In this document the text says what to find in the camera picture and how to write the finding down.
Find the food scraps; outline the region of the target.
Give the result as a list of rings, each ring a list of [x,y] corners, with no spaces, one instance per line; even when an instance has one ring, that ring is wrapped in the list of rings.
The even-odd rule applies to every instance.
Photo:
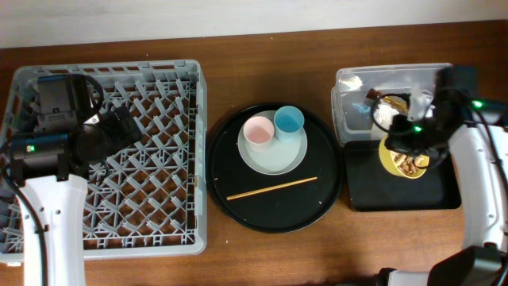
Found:
[[[410,157],[401,153],[391,153],[395,167],[404,175],[414,177],[425,162],[425,156]]]

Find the yellow bowl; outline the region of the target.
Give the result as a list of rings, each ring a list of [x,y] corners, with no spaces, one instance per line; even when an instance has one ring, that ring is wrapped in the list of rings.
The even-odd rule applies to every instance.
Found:
[[[420,178],[421,176],[423,176],[423,174],[425,173],[425,170],[426,170],[426,166],[428,165],[430,159],[428,156],[425,156],[425,162],[424,164],[419,168],[418,172],[417,172],[417,175],[414,176],[414,177],[411,177],[411,176],[406,176],[404,174],[402,174],[394,165],[394,161],[392,159],[392,155],[391,153],[394,152],[396,153],[395,151],[391,151],[389,150],[386,146],[385,146],[385,143],[386,143],[386,139],[387,137],[383,138],[381,140],[381,142],[379,143],[379,159],[382,163],[382,166],[392,175],[394,176],[400,176],[400,177],[404,177],[404,178],[407,178],[407,179],[412,179],[412,180],[415,180],[415,179],[418,179]]]

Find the gold brown snack wrapper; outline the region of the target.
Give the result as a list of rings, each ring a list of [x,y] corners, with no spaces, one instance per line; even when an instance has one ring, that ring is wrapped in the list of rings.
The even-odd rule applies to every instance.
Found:
[[[375,111],[384,112],[385,114],[395,111],[398,114],[407,114],[409,111],[408,103],[404,99],[401,99],[399,95],[385,94],[373,88],[368,90],[365,100],[374,101],[377,98],[379,98],[379,103]]]

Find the white tissue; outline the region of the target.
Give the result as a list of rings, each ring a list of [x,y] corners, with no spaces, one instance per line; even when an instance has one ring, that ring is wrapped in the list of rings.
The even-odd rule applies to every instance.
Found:
[[[372,129],[375,131],[389,130],[393,122],[393,117],[400,114],[394,107],[379,103],[374,107],[374,115],[372,116]]]

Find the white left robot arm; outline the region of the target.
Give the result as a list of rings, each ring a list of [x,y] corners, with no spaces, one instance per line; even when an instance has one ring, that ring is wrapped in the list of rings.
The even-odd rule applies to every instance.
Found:
[[[37,87],[40,110],[2,146],[2,179],[21,210],[24,283],[84,285],[89,167],[143,134],[126,106],[100,111],[104,90],[89,75],[44,76]]]

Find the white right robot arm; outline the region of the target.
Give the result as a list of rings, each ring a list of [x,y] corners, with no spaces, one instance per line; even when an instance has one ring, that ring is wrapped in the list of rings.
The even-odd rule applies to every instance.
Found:
[[[507,283],[507,105],[481,99],[474,68],[436,73],[432,95],[399,93],[408,111],[397,114],[381,145],[417,158],[423,170],[447,158],[454,164],[464,209],[460,252],[429,272],[382,269],[385,285],[505,285]]]

